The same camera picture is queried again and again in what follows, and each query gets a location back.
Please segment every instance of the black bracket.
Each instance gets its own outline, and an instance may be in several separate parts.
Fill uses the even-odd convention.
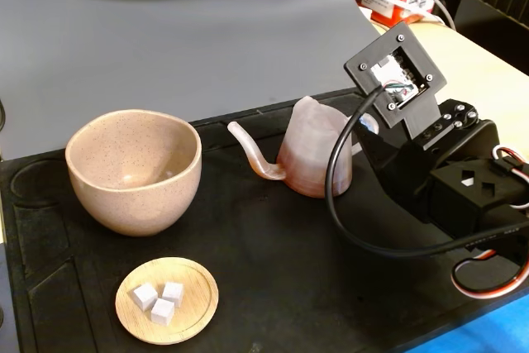
[[[347,61],[346,71],[363,94],[384,84],[378,81],[372,68],[388,55],[402,59],[421,92],[403,107],[395,107],[389,94],[384,93],[374,107],[387,127],[404,121],[408,135],[415,138],[441,116],[434,95],[446,85],[446,79],[410,28],[401,22]]]

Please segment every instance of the gray backdrop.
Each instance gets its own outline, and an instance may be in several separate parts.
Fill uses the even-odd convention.
[[[124,108],[192,121],[352,85],[354,0],[0,0],[4,159]]]

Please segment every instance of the kettle spout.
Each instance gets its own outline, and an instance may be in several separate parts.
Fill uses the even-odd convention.
[[[231,122],[228,124],[228,130],[242,145],[246,157],[250,162],[251,168],[262,178],[281,181],[287,178],[287,173],[282,165],[271,165],[267,162],[261,153],[259,147],[239,123]]]

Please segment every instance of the wooden plate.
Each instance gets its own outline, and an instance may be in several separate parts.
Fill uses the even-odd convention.
[[[142,312],[131,291],[151,283],[161,298],[166,281],[183,284],[182,306],[174,310],[171,323],[161,326],[150,320],[150,310]],[[172,345],[197,335],[212,319],[218,304],[218,288],[202,265],[185,258],[159,258],[132,270],[116,294],[119,321],[136,338],[154,345]]]

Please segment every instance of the blue surface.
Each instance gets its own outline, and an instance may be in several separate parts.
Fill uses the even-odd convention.
[[[529,352],[529,295],[408,351],[432,352]]]

